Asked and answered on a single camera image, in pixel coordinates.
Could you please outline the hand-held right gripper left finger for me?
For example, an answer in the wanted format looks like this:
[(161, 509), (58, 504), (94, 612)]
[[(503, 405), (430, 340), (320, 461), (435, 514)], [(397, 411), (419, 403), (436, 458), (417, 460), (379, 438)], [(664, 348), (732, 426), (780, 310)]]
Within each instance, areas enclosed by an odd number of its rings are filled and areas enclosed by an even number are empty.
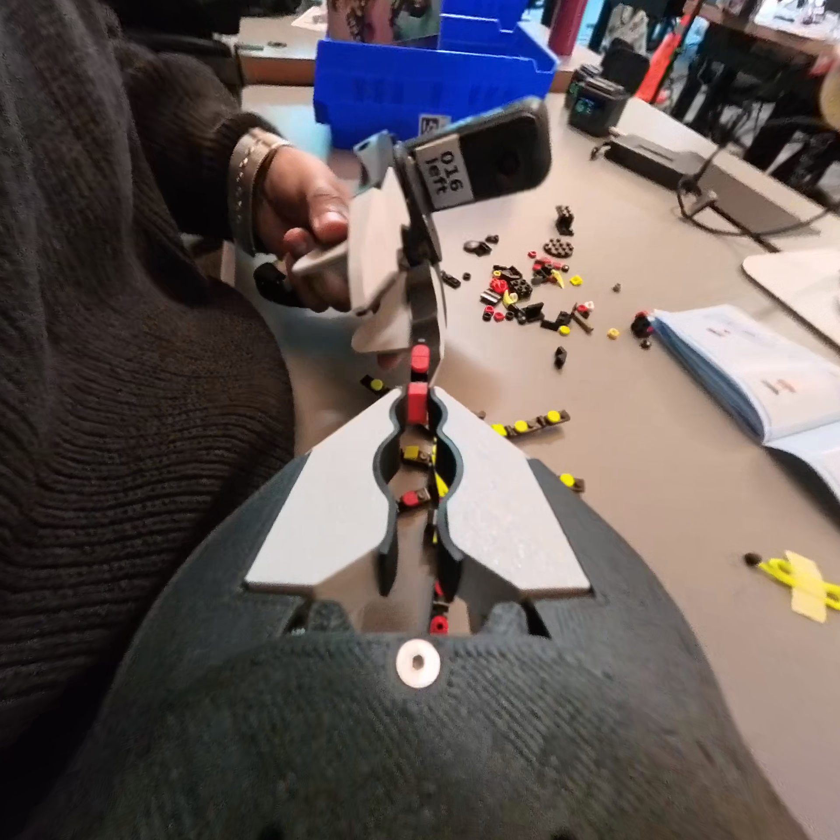
[(402, 420), (395, 388), (292, 464), (290, 489), (245, 575), (248, 591), (315, 600), (344, 578), (392, 593)]

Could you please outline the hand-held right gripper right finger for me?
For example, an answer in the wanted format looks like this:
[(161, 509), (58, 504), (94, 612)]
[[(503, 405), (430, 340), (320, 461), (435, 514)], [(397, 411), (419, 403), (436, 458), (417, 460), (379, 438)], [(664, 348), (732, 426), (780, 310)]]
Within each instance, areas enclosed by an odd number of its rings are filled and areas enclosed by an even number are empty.
[(470, 621), (501, 603), (592, 595), (546, 490), (537, 462), (441, 387), (429, 396), (435, 471), (446, 486), (437, 505), (438, 579)]

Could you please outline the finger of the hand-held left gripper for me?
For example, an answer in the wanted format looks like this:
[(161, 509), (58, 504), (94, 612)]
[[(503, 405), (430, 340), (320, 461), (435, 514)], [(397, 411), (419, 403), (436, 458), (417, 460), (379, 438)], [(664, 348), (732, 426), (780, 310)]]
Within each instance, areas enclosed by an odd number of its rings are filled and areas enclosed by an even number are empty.
[(351, 202), (347, 271), (351, 310), (361, 315), (351, 341), (358, 353), (388, 354), (409, 346), (411, 311), (402, 263), (409, 219), (394, 170)]
[(409, 344), (427, 350), (427, 369), (420, 374), (433, 385), (438, 378), (447, 348), (448, 316), (443, 283), (438, 267), (429, 261), (408, 270)]

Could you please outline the pile of lego pieces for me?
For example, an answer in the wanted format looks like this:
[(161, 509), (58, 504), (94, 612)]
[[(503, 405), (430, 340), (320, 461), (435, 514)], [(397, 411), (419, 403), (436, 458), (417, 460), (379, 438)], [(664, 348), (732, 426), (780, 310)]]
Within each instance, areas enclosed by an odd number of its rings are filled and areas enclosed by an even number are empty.
[[(551, 317), (551, 310), (545, 309), (545, 301), (534, 297), (535, 291), (541, 287), (569, 287), (573, 291), (580, 291), (584, 283), (580, 274), (571, 273), (568, 261), (574, 255), (574, 244), (571, 241), (574, 235), (574, 212), (568, 204), (557, 205), (554, 210), (555, 235), (547, 238), (540, 249), (531, 249), (527, 253), (530, 276), (515, 265), (494, 264), (486, 268), (486, 285), (479, 292), (483, 322), (515, 322), (520, 326), (536, 324), (561, 338), (570, 335), (572, 325), (575, 324), (584, 333), (593, 334), (596, 310), (594, 300), (578, 299), (572, 300), (572, 303), (567, 301)], [(466, 240), (463, 250), (468, 255), (489, 257), (498, 243), (499, 236), (489, 234), (480, 239)], [(444, 287), (452, 290), (461, 288), (464, 283), (470, 282), (472, 277), (468, 271), (460, 276), (453, 275), (445, 269), (440, 271)], [(655, 319), (652, 313), (647, 310), (637, 311), (629, 326), (629, 332), (637, 340), (640, 349), (651, 349), (652, 336), (655, 333)]]

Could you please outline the black yellow lego spider model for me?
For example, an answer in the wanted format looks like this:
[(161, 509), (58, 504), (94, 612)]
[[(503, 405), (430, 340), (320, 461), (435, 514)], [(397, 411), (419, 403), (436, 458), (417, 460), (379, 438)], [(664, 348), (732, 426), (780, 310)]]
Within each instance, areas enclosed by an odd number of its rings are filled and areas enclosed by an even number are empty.
[[(494, 423), (491, 428), (500, 436), (511, 440), (523, 435), (534, 434), (543, 429), (557, 427), (566, 423), (570, 416), (565, 411), (551, 410), (542, 415), (525, 420), (519, 419), (512, 424)], [(437, 438), (432, 438), (429, 445), (407, 444), (400, 450), (401, 463), (404, 466), (424, 467), (427, 470), (426, 485), (419, 489), (408, 490), (397, 502), (398, 512), (402, 515), (427, 509), (426, 536), (433, 548), (438, 546), (437, 503), (448, 494), (448, 484), (436, 469)], [(427, 631), (432, 636), (448, 635), (451, 629), (449, 611), (453, 600), (449, 599), (439, 581), (434, 580), (430, 596)]]

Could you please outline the light blue instruction booklet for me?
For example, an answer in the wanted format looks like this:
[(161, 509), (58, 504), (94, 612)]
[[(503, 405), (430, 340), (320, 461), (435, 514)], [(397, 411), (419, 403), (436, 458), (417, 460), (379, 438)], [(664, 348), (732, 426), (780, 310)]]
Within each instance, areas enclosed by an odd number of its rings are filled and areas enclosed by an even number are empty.
[(839, 368), (731, 305), (654, 312), (654, 335), (763, 447), (839, 498)]

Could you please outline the person's left forearm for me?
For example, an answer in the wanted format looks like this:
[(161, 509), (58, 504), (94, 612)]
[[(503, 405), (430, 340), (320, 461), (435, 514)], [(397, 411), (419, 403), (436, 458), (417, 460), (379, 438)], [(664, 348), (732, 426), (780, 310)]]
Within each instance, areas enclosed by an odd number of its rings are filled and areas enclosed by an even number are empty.
[(231, 239), (228, 170), (249, 130), (274, 127), (242, 110), (209, 66), (110, 38), (143, 156), (177, 227)]

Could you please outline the printed lego box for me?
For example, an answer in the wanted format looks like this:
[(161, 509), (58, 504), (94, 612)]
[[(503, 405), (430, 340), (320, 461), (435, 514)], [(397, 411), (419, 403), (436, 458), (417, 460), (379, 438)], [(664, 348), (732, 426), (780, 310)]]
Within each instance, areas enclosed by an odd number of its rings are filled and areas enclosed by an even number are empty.
[(440, 29), (441, 1), (326, 1), (332, 40), (431, 49)]

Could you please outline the person's left hand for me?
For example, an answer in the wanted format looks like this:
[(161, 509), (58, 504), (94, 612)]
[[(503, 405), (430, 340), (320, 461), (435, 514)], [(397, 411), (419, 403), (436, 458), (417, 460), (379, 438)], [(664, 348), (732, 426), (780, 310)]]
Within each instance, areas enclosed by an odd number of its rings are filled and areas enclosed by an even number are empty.
[(295, 274), (296, 263), (314, 249), (342, 243), (348, 234), (349, 194), (320, 159), (282, 146), (255, 194), (255, 231), (268, 253), (283, 259), (289, 288), (314, 312), (347, 312), (347, 281), (332, 272)]

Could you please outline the blue plastic bin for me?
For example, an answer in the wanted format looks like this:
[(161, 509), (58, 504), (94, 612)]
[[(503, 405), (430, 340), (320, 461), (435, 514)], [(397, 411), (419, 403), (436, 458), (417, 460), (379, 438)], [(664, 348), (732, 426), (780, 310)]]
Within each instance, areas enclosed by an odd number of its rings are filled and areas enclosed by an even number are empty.
[(502, 54), (325, 38), (314, 67), (314, 118), (338, 149), (381, 131), (410, 140), (522, 98), (544, 98), (558, 63), (521, 25)]
[(528, 1), (443, 1), (437, 47), (502, 54), (512, 48)]

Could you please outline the black charger device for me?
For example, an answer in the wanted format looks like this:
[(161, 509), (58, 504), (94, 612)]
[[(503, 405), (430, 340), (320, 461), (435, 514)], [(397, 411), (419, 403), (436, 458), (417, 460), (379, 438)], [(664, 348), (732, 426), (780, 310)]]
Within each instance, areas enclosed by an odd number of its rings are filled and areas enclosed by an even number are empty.
[(630, 97), (625, 87), (605, 79), (600, 67), (579, 66), (565, 93), (568, 124), (591, 137), (606, 137), (622, 117)]

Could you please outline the red bottle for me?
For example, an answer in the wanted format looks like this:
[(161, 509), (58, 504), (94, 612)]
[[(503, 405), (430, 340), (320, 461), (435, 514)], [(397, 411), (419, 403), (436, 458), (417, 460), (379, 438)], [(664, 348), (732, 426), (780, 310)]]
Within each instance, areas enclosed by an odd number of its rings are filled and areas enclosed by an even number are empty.
[(548, 48), (558, 57), (572, 55), (588, 1), (554, 1)]

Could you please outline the studded wristband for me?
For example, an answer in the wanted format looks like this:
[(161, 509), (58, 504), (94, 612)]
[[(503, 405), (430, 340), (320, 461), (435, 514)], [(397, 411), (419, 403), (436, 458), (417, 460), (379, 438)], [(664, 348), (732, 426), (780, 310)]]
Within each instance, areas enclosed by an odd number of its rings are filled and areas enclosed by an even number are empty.
[(291, 146), (281, 136), (249, 129), (236, 143), (227, 168), (227, 216), (233, 241), (248, 256), (256, 256), (255, 200), (264, 170), (280, 149)]

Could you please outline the yellow tape piece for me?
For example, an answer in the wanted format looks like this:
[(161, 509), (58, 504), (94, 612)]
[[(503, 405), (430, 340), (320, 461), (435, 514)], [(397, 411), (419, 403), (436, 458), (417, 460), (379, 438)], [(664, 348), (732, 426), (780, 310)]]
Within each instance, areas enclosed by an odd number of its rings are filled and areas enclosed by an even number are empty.
[(826, 591), (823, 575), (817, 564), (805, 556), (785, 551), (791, 567), (791, 609), (808, 620), (825, 624), (827, 620)]

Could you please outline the white desk stand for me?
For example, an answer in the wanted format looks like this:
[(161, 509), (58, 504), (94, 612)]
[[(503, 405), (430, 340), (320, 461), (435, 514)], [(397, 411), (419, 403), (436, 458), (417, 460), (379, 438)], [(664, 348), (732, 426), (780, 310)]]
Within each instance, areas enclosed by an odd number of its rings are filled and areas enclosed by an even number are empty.
[(742, 262), (754, 284), (839, 348), (839, 249), (754, 255)]

